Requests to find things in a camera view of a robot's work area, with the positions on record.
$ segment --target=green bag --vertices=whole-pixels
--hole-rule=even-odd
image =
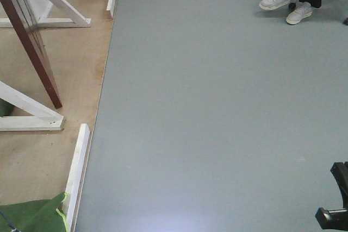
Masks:
[[[23,232],[67,232],[69,226],[66,217],[58,210],[58,206],[66,197],[66,193],[61,193],[53,199],[0,206],[0,211],[15,228]],[[0,231],[11,231],[8,222],[2,216]]]
[[[13,111],[14,106],[2,99],[0,99],[0,117],[9,116]]]

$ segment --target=plywood platform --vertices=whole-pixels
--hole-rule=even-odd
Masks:
[[[113,20],[108,0],[68,0],[91,28],[43,29],[66,117],[63,131],[0,133],[0,205],[52,198],[64,191],[81,123],[93,132]],[[52,16],[64,17],[53,9]],[[0,17],[6,17],[0,9]],[[0,28],[0,80],[54,109],[11,28]],[[25,115],[16,109],[14,115]]]

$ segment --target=wooden support stand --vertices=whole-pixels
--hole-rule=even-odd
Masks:
[[[0,98],[32,116],[0,117],[0,131],[62,130],[64,116],[0,81]]]
[[[38,27],[91,27],[91,19],[85,18],[66,0],[49,0],[69,18],[47,18],[38,20]],[[7,18],[0,18],[0,27],[11,27]]]

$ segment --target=black stand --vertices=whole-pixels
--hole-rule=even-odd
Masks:
[[[341,192],[343,209],[325,210],[319,208],[315,218],[322,229],[348,231],[348,162],[336,162],[330,171]]]

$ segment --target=white sneaker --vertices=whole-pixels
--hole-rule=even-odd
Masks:
[[[275,10],[286,4],[289,4],[291,0],[262,0],[259,3],[260,8],[263,10]]]
[[[313,8],[308,2],[303,2],[298,8],[291,12],[287,17],[288,24],[298,24],[302,19],[310,16],[313,12]]]

